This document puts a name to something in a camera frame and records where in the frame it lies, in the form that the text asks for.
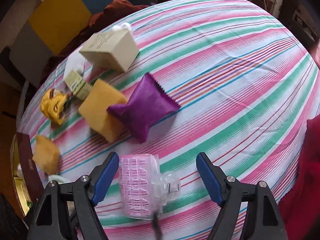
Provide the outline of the wedge yellow sponge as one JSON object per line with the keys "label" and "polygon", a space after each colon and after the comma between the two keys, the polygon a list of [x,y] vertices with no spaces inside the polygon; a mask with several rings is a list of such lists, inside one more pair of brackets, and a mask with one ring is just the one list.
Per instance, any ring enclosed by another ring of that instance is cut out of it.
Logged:
{"label": "wedge yellow sponge", "polygon": [[46,174],[57,173],[57,164],[60,158],[60,150],[49,138],[36,135],[36,146],[33,154],[34,163]]}

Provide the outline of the red garment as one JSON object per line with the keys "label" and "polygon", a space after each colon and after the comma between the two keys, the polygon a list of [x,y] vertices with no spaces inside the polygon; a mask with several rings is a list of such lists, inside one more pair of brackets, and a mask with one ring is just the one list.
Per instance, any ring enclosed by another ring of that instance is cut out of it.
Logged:
{"label": "red garment", "polygon": [[304,239],[319,218],[319,116],[307,121],[298,177],[279,209],[288,239]]}

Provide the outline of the maroon blanket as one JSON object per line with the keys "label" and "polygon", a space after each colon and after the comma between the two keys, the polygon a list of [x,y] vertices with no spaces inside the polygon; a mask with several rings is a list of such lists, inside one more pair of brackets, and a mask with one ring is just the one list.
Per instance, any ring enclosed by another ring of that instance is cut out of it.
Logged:
{"label": "maroon blanket", "polygon": [[127,0],[113,0],[102,12],[92,15],[88,20],[88,25],[82,29],[58,55],[51,56],[49,58],[44,70],[42,71],[39,87],[67,56],[88,40],[94,33],[97,33],[118,20],[147,7],[149,7],[149,5],[133,5]]}

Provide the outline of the purple snack pouch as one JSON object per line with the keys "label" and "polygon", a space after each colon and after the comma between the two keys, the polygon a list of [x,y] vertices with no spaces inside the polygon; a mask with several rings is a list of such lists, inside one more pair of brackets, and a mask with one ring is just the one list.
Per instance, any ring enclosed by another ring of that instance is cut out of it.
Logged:
{"label": "purple snack pouch", "polygon": [[180,105],[146,73],[127,103],[109,106],[106,111],[124,124],[139,143],[144,143],[154,124],[179,109]]}

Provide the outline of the white plastic bag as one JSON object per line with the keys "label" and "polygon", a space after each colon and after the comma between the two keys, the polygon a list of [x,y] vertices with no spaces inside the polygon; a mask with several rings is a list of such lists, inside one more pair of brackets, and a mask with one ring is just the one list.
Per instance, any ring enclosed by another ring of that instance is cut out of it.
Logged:
{"label": "white plastic bag", "polygon": [[132,33],[131,24],[124,22],[122,24],[117,24],[112,27],[112,31],[120,31],[120,30],[125,30],[125,31],[129,31],[130,33]]}

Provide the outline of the block yellow sponge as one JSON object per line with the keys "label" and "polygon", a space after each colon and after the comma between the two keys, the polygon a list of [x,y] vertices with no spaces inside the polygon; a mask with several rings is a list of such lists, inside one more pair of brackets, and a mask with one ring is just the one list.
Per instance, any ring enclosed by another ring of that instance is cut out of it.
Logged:
{"label": "block yellow sponge", "polygon": [[125,128],[107,109],[126,103],[127,98],[119,90],[102,79],[97,79],[78,111],[91,129],[103,136],[107,142],[113,143]]}

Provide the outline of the large cream carton box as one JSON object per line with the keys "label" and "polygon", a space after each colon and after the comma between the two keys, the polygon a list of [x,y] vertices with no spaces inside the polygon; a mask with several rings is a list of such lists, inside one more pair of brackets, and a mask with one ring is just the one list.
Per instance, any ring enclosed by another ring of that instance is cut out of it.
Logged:
{"label": "large cream carton box", "polygon": [[139,49],[130,31],[123,29],[93,34],[79,53],[94,66],[127,72]]}

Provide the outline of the yellow sock ball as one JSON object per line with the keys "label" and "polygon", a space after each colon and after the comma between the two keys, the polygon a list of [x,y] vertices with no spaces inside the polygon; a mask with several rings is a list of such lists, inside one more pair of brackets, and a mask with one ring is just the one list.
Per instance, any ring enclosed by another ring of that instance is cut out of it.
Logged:
{"label": "yellow sock ball", "polygon": [[65,109],[68,102],[69,95],[51,88],[42,97],[40,110],[51,122],[62,125],[65,120]]}

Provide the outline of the pink hair roller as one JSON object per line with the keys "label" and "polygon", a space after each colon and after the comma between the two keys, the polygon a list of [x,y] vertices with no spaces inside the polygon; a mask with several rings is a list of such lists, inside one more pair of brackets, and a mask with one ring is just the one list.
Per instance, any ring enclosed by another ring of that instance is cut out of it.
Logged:
{"label": "pink hair roller", "polygon": [[120,157],[119,187],[125,217],[152,220],[163,207],[177,199],[181,181],[176,173],[161,173],[159,157],[129,154]]}

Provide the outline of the gold tin box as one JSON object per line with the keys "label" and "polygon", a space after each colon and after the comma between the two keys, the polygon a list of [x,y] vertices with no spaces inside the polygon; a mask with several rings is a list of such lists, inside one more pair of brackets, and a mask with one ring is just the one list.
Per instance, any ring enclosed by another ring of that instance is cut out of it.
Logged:
{"label": "gold tin box", "polygon": [[20,132],[14,135],[10,149],[10,165],[15,196],[22,216],[26,216],[44,191],[33,161],[29,135]]}

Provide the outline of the grey yellow blue headboard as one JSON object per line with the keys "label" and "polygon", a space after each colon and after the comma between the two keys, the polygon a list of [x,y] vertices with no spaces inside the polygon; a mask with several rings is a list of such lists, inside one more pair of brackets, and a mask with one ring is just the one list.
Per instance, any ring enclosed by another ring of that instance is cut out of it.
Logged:
{"label": "grey yellow blue headboard", "polygon": [[[50,57],[58,55],[88,20],[114,0],[1,0],[1,82],[38,86]],[[149,0],[128,0],[133,5]]]}

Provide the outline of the small green carton box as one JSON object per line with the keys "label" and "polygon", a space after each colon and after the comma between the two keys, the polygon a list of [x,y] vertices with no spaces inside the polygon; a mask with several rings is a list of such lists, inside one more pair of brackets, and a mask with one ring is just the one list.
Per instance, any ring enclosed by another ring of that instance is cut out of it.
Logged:
{"label": "small green carton box", "polygon": [[78,72],[73,69],[66,75],[64,82],[71,93],[82,101],[88,97],[93,88]]}

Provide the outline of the striped bed sheet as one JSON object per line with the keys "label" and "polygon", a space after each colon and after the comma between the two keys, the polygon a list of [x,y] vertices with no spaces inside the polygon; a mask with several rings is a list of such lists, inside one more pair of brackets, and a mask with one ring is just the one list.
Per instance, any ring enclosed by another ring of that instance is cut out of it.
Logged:
{"label": "striped bed sheet", "polygon": [[155,154],[161,172],[181,179],[180,196],[160,218],[164,239],[206,239],[219,207],[196,168],[204,152],[225,174],[267,182],[280,200],[296,180],[306,122],[319,114],[319,69],[303,45],[276,18],[247,0],[173,0],[121,19],[129,23],[139,54],[116,73],[85,65],[90,83],[102,79],[129,98],[145,73],[180,104],[153,126],[145,143],[128,132],[108,143],[72,100],[65,122],[53,128],[41,113],[43,94],[67,92],[62,62],[25,110],[18,131],[58,146],[58,172],[75,181],[114,151]]}

